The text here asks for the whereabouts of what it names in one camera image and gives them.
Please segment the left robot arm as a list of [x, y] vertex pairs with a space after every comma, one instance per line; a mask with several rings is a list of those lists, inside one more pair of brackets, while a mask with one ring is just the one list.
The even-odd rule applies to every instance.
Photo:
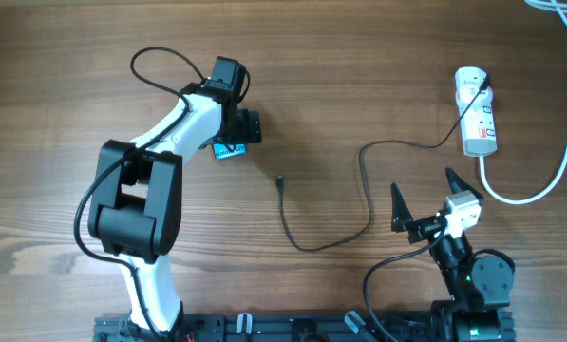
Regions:
[[251, 76], [239, 61], [217, 57], [211, 76], [176, 91], [173, 109], [130, 142], [110, 140], [79, 204], [100, 259], [121, 267], [132, 301], [129, 324], [139, 338], [171, 340], [183, 308], [169, 253], [180, 230], [182, 171], [197, 151], [260, 143], [256, 111], [239, 108]]

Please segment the turquoise screen smartphone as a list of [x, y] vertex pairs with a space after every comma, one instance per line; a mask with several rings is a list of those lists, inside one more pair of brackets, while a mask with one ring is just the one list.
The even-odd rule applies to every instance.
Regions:
[[213, 144], [214, 156], [217, 161], [223, 161], [246, 153], [245, 144]]

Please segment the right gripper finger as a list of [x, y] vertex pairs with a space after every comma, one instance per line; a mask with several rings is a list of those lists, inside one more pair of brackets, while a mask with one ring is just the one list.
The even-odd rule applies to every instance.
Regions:
[[413, 221], [404, 197], [396, 183], [390, 186], [391, 190], [391, 230], [399, 233], [407, 230], [407, 226]]
[[465, 182], [451, 167], [445, 169], [448, 185], [453, 194], [470, 191], [478, 200], [483, 200], [483, 195], [470, 184]]

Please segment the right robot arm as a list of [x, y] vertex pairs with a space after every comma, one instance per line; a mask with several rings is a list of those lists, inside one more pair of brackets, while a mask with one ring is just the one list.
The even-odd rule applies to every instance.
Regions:
[[391, 230], [426, 241], [450, 298], [426, 312], [397, 313], [387, 320], [405, 341], [514, 341], [510, 305], [515, 263], [495, 249], [475, 251], [466, 230], [480, 221], [483, 195], [451, 168], [445, 169], [451, 195], [435, 215], [415, 219], [393, 183]]

